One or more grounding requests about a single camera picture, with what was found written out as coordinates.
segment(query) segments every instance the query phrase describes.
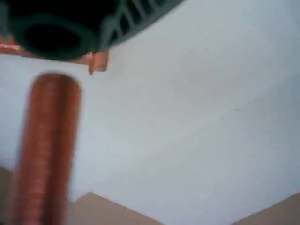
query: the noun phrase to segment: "dark green plastic part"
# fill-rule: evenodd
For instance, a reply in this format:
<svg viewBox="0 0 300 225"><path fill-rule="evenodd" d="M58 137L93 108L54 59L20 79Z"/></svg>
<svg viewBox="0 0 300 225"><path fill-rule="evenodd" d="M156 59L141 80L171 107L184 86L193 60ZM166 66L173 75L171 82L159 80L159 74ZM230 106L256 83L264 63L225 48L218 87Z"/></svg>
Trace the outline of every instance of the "dark green plastic part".
<svg viewBox="0 0 300 225"><path fill-rule="evenodd" d="M5 0L8 32L27 51L52 60L105 51L147 28L182 1L86 0L70 4L65 0Z"/></svg>

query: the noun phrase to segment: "white surface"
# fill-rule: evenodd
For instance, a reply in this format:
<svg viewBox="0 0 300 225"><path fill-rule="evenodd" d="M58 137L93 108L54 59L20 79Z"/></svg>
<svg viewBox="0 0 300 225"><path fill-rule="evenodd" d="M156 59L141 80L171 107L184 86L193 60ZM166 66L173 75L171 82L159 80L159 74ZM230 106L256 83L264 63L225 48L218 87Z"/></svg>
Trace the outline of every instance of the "white surface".
<svg viewBox="0 0 300 225"><path fill-rule="evenodd" d="M92 190L167 224L220 225L300 191L300 33L284 2L187 0L93 77L0 55L1 163L15 163L33 78L63 70L83 88L72 198Z"/></svg>

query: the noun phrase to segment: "round hole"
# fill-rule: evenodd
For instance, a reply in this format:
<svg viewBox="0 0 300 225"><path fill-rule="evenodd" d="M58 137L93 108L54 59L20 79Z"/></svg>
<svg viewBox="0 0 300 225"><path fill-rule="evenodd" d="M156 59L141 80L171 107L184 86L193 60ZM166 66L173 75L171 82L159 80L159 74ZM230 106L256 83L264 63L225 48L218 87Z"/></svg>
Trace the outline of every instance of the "round hole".
<svg viewBox="0 0 300 225"><path fill-rule="evenodd" d="M80 45L74 32L52 24L34 24L25 31L25 39L34 49L53 55L66 54Z"/></svg>

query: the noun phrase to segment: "beige wall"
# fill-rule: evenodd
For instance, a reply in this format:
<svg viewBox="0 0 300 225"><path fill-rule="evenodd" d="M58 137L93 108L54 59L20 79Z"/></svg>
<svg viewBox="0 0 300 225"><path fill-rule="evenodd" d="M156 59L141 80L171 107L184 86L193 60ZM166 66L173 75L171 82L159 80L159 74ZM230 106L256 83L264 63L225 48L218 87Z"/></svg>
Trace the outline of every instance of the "beige wall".
<svg viewBox="0 0 300 225"><path fill-rule="evenodd" d="M4 220L4 212L8 198L8 184L11 177L11 172L0 168L0 222Z"/></svg>
<svg viewBox="0 0 300 225"><path fill-rule="evenodd" d="M8 184L12 173L0 168L0 223L4 220ZM67 225L161 225L161 223L99 197L88 193L75 203L67 206Z"/></svg>
<svg viewBox="0 0 300 225"><path fill-rule="evenodd" d="M162 225L147 216L132 211L105 198L88 193L68 212L68 225Z"/></svg>

